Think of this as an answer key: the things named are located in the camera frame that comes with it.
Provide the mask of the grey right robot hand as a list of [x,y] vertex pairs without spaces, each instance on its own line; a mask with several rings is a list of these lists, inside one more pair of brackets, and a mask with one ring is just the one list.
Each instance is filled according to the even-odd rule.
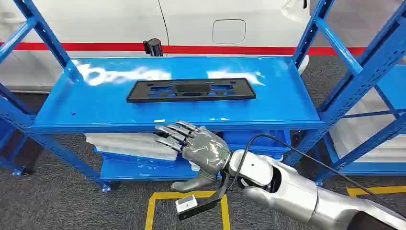
[[176,150],[200,168],[197,177],[185,182],[174,182],[172,191],[187,193],[213,184],[231,156],[227,143],[204,126],[197,127],[177,120],[175,124],[155,126],[155,129],[168,135],[167,138],[156,139],[156,142]]

